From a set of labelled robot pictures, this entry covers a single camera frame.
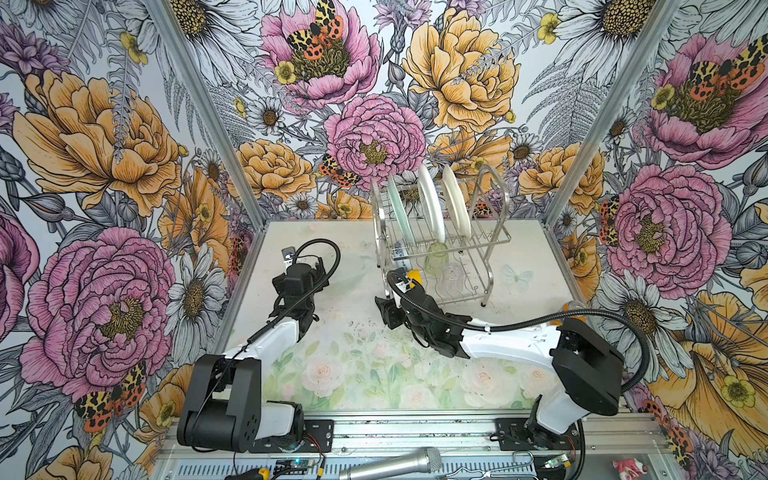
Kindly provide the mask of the clear glass cup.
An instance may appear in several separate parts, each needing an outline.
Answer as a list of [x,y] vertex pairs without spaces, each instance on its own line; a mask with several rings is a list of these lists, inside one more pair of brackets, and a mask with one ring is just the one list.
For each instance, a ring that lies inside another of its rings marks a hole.
[[467,275],[460,263],[449,263],[437,281],[436,292],[444,299],[461,297],[465,292]]

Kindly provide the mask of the green glass jar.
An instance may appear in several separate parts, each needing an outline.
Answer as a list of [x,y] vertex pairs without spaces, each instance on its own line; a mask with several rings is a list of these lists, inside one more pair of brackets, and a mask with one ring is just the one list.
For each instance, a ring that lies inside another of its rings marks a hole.
[[450,263],[448,247],[442,242],[429,245],[424,260],[424,271],[432,276],[440,276]]

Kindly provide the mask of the chrome wire dish rack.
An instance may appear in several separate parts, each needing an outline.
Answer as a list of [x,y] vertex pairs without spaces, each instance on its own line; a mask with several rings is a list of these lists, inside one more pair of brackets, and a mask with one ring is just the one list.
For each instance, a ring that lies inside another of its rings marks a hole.
[[477,301],[487,306],[495,286],[494,248],[511,240],[505,227],[510,195],[496,169],[473,178],[432,178],[424,166],[416,182],[390,178],[371,193],[377,266],[384,294],[398,268],[419,281],[440,306]]

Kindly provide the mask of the yellow plastic bowl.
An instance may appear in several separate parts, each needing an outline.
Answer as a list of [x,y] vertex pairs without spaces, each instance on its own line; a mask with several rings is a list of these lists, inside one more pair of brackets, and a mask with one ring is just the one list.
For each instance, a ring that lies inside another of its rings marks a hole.
[[411,280],[414,281],[420,285],[423,284],[423,280],[421,277],[421,273],[419,270],[410,270],[407,272],[406,276]]

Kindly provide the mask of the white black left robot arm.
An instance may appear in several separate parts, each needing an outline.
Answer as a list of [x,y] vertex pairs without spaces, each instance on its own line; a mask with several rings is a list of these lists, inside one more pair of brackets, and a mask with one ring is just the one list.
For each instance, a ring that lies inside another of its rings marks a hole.
[[273,279],[273,320],[242,346],[205,354],[193,365],[177,442],[199,450],[255,453],[264,445],[294,448],[304,437],[301,405],[262,397],[268,370],[318,320],[314,294],[328,285],[320,260],[295,263]]

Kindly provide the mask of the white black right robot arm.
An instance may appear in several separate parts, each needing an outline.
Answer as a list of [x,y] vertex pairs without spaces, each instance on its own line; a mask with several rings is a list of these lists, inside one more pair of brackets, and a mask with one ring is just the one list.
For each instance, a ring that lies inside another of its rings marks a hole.
[[387,327],[406,327],[420,345],[444,357],[518,362],[554,376],[553,386],[537,395],[526,419],[497,427],[504,447],[513,441],[538,449],[565,447],[579,421],[619,411],[624,358],[575,317],[528,327],[492,325],[444,312],[416,282],[400,295],[376,298],[375,304]]

